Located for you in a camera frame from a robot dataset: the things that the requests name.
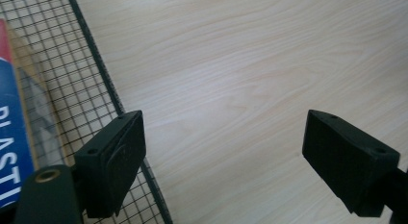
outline product box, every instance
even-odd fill
[[[0,207],[35,170],[64,163],[56,117],[29,46],[0,18]]]

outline screw hole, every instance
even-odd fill
[[[386,151],[383,150],[383,149],[381,149],[381,148],[375,148],[375,151],[376,151],[377,153],[380,153],[380,154],[385,154],[385,153],[386,153]]]
[[[98,152],[97,149],[89,149],[88,154],[96,154]]]
[[[46,183],[49,182],[58,176],[60,176],[61,172],[58,169],[49,169],[45,170],[44,172],[40,173],[36,177],[37,183]]]

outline clamp jaw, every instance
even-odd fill
[[[75,153],[75,165],[52,165],[24,182],[2,223],[83,223],[118,215],[146,155],[142,112],[120,115]]]
[[[350,212],[408,223],[408,174],[399,153],[336,115],[309,111],[303,156]]]

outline wooden surface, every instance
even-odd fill
[[[174,223],[359,218],[301,155],[309,109],[408,167],[408,0],[78,0]]]

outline black wire grid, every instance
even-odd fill
[[[57,162],[72,165],[73,154],[124,113],[78,4],[76,0],[0,0],[0,17],[31,46],[43,69],[58,120],[54,129],[60,130],[63,145],[64,154]],[[85,223],[172,223],[147,161],[119,216],[89,219],[84,213],[84,217]]]

